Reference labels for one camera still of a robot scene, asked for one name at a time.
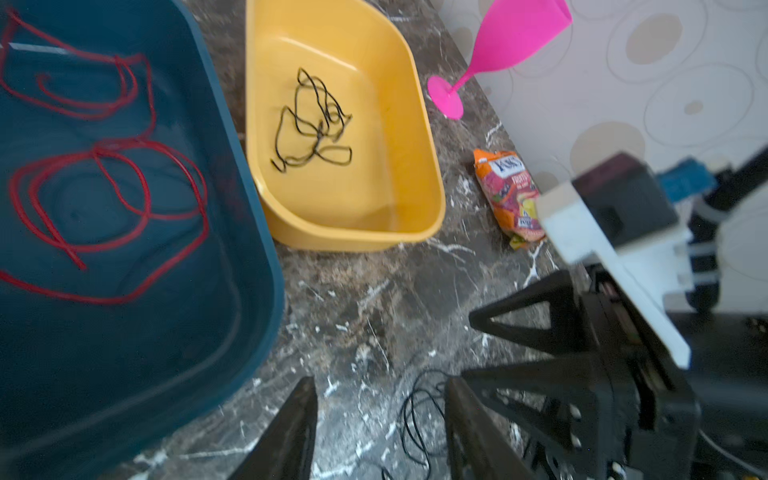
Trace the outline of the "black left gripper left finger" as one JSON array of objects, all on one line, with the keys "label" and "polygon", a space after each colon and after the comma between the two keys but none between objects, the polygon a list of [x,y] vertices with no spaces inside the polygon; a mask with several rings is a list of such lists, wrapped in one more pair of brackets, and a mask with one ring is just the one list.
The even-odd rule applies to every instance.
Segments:
[{"label": "black left gripper left finger", "polygon": [[229,479],[309,479],[318,419],[314,378],[301,378]]}]

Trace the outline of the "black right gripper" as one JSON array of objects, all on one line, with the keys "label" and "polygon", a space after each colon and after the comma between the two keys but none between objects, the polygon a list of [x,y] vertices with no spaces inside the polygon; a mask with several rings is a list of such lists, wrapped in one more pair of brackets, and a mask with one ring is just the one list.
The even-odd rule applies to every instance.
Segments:
[{"label": "black right gripper", "polygon": [[580,298],[568,271],[469,313],[484,334],[548,360],[461,373],[481,402],[517,424],[578,479],[764,479],[767,318],[676,313],[692,348],[675,366],[608,275]]}]

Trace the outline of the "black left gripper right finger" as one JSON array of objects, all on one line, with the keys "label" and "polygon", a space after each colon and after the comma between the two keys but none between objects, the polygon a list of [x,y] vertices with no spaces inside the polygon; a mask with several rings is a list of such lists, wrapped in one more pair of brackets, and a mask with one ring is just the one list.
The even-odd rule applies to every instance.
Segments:
[{"label": "black left gripper right finger", "polygon": [[533,479],[461,377],[445,386],[445,430],[452,479]]}]

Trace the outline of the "orange candy bag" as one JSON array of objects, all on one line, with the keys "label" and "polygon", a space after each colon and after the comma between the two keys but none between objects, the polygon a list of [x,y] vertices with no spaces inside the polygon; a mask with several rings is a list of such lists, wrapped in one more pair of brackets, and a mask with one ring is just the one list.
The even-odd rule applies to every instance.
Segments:
[{"label": "orange candy bag", "polygon": [[515,151],[473,151],[474,170],[500,229],[518,249],[546,234],[536,210],[540,196],[524,162]]}]

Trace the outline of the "teal plastic bin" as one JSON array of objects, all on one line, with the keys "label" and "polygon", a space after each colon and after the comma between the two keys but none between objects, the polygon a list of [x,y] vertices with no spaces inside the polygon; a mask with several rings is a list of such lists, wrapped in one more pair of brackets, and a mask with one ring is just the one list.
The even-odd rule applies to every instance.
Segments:
[{"label": "teal plastic bin", "polygon": [[283,279],[179,1],[1,5],[1,475],[85,479],[232,395]]}]

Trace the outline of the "right yellow plastic bin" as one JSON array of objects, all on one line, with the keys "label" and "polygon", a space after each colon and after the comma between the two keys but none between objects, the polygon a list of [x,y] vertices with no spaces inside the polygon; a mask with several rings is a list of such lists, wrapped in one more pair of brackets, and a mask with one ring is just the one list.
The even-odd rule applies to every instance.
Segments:
[{"label": "right yellow plastic bin", "polygon": [[436,234],[446,202],[414,56],[365,1],[250,1],[246,156],[272,237],[376,251]]}]

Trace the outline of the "pink plastic goblet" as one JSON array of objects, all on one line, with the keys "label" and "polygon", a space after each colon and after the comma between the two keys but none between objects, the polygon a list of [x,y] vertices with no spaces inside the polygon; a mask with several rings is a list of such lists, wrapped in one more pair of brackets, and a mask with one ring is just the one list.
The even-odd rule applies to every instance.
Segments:
[{"label": "pink plastic goblet", "polygon": [[526,61],[573,23],[563,0],[496,0],[478,29],[469,65],[453,84],[432,76],[427,92],[447,118],[464,114],[459,90],[473,76],[506,70]]}]

